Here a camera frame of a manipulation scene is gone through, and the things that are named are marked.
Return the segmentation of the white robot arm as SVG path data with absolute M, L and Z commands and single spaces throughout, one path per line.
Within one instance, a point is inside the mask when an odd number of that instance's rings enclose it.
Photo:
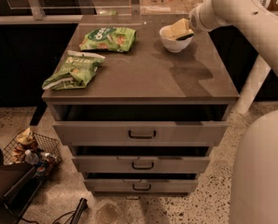
M 278 76 L 278 16 L 261 0 L 205 0 L 188 22 L 196 33 L 236 27 Z M 254 121 L 238 145 L 229 224 L 278 224 L 278 110 Z

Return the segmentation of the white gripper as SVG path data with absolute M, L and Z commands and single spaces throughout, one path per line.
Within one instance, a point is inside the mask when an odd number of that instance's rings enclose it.
M 194 33 L 200 33 L 211 32 L 226 25 L 227 23 L 215 14 L 212 0 L 204 0 L 189 12 L 188 20 L 181 19 L 172 24 L 171 28 L 168 26 L 163 27 L 161 35 L 167 39 L 175 39 L 176 37 L 187 35 L 189 27 Z

